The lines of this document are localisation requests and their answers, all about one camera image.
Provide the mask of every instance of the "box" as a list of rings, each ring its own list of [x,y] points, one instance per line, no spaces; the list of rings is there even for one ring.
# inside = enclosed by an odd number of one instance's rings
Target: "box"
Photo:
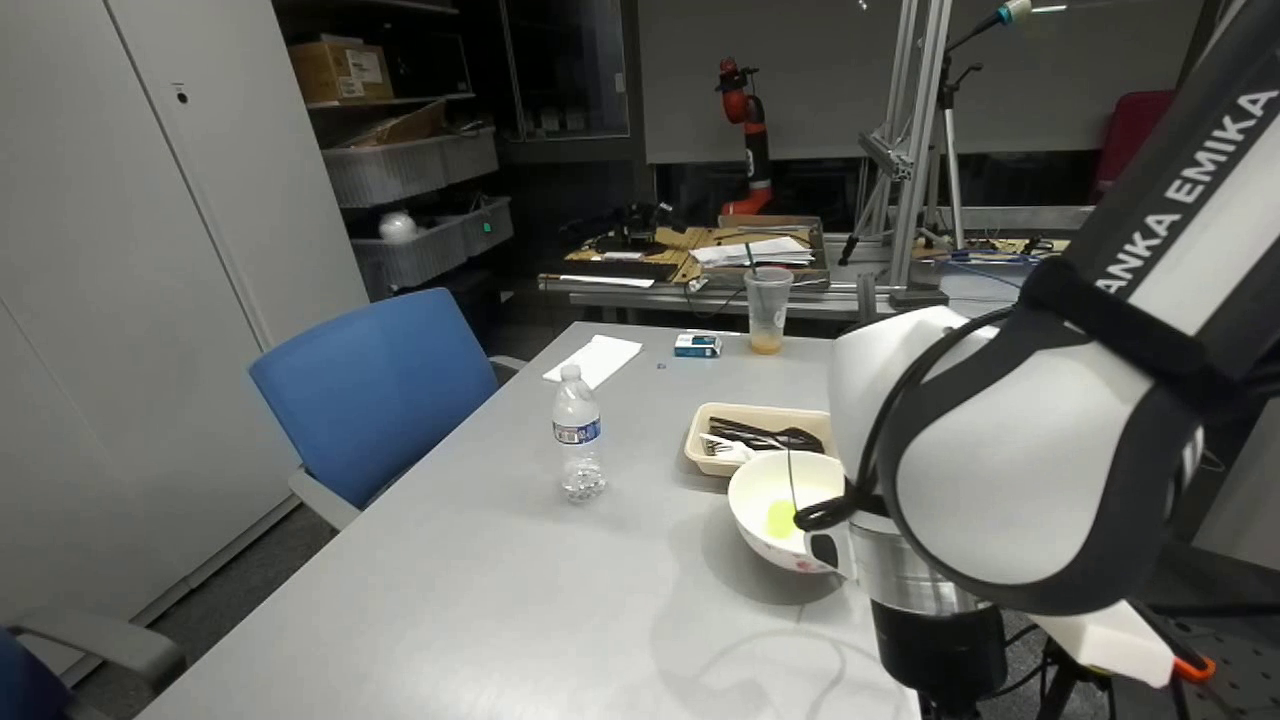
[[[291,46],[291,71],[309,103],[393,100],[389,60],[361,35],[318,35]]]

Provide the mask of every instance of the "plastic bottle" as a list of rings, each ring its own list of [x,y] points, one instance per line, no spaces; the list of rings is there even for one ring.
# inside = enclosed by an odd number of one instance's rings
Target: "plastic bottle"
[[[574,366],[558,368],[558,394],[553,410],[553,437],[558,444],[558,494],[570,504],[584,504],[603,494],[599,472],[599,404],[590,399],[590,389],[584,384],[584,371]]]

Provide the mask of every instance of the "white bowl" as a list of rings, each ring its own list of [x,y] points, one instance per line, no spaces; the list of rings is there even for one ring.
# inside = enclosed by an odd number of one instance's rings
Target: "white bowl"
[[[389,214],[374,234],[393,244],[416,242],[416,221],[409,214]]]
[[[845,494],[845,463],[837,457],[793,454],[793,483],[798,510],[832,501]],[[793,483],[786,454],[750,454],[750,460],[744,460],[729,480],[736,531],[775,567],[798,577],[837,572],[807,551],[805,531],[793,523]]]

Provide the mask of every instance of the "white wall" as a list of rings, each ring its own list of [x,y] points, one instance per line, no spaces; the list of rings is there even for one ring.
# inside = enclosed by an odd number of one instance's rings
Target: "white wall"
[[[1066,17],[995,30],[963,50],[963,154],[1097,148],[1121,93],[1169,89],[1200,0],[1070,0]],[[722,57],[760,68],[773,155],[861,155],[881,127],[900,0],[641,0],[647,164],[740,161],[719,114]],[[956,0],[952,35],[995,14]]]

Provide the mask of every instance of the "gray cabinet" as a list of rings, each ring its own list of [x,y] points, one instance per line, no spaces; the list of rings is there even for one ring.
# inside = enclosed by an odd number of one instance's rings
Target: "gray cabinet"
[[[0,23],[0,617],[139,617],[288,501],[243,368],[365,306],[256,0]]]

